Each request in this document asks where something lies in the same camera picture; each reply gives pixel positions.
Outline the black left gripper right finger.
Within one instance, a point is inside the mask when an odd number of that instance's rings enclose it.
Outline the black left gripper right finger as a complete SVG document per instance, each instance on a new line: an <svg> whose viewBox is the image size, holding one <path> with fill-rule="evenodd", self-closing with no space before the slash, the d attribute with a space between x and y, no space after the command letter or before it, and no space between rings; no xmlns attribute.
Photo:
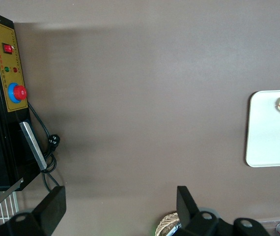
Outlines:
<svg viewBox="0 0 280 236"><path fill-rule="evenodd" d="M176 210L182 227L176 236L233 236L234 228L209 211L200 211L186 186L177 187Z"/></svg>

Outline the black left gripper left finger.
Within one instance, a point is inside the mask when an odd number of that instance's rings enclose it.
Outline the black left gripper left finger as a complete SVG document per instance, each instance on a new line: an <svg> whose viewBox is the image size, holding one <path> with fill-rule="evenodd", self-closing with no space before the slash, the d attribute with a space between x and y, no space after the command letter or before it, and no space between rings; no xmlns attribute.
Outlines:
<svg viewBox="0 0 280 236"><path fill-rule="evenodd" d="M51 236L66 213L66 190L55 187L32 211L9 220L10 236Z"/></svg>

